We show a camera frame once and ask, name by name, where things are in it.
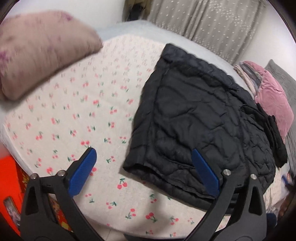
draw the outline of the gray curtain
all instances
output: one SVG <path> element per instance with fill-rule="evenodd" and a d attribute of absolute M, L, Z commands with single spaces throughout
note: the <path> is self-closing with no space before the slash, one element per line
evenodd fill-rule
<path fill-rule="evenodd" d="M 148 21 L 233 64 L 252 40 L 265 5 L 265 0 L 154 0 Z"/>

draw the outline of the black puffer jacket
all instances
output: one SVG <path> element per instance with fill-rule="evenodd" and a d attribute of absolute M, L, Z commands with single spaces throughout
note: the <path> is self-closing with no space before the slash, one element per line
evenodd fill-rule
<path fill-rule="evenodd" d="M 250 94 L 232 77 L 167 44 L 143 88 L 123 168 L 173 197 L 208 209 L 213 197 L 191 161 L 196 148 L 221 171 L 230 169 L 245 178 L 253 163 L 265 191 L 273 182 L 275 161 L 264 117 L 258 122 L 258 115 Z"/>

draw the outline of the cherry print bed sheet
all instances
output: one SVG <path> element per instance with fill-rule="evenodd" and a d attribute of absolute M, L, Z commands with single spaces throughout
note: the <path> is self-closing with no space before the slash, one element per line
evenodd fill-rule
<path fill-rule="evenodd" d="M 187 236 L 204 215 L 121 168 L 141 89 L 163 48 L 138 36 L 110 39 L 98 54 L 52 77 L 6 116 L 2 141 L 29 174 L 55 175 L 87 147 L 96 149 L 96 165 L 74 198 L 94 226 L 178 238 Z M 266 193 L 268 205 L 270 189 Z"/>

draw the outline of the pink blanket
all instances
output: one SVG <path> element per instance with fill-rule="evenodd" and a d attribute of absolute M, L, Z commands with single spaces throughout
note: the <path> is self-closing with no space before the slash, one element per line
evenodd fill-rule
<path fill-rule="evenodd" d="M 244 62 L 253 67 L 262 76 L 261 85 L 255 96 L 255 102 L 259 103 L 268 115 L 275 116 L 279 132 L 285 142 L 285 137 L 294 120 L 294 114 L 283 88 L 271 73 L 263 67 L 251 61 Z"/>

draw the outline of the bed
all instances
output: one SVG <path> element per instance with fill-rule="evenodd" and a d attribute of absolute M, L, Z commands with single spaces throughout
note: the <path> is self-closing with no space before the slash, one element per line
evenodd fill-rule
<path fill-rule="evenodd" d="M 1 141 L 28 174 L 40 176 L 67 169 L 87 147 L 94 147 L 97 163 L 74 198 L 89 222 L 134 236 L 183 238 L 205 212 L 166 196 L 121 168 L 141 89 L 170 42 L 224 70 L 251 92 L 226 61 L 147 21 L 97 32 L 104 40 L 98 54 L 62 70 L 16 106 L 3 107 L 8 113 Z M 283 195 L 282 170 L 276 170 L 264 194 L 267 209 Z M 228 219 L 225 216 L 218 229 Z"/>

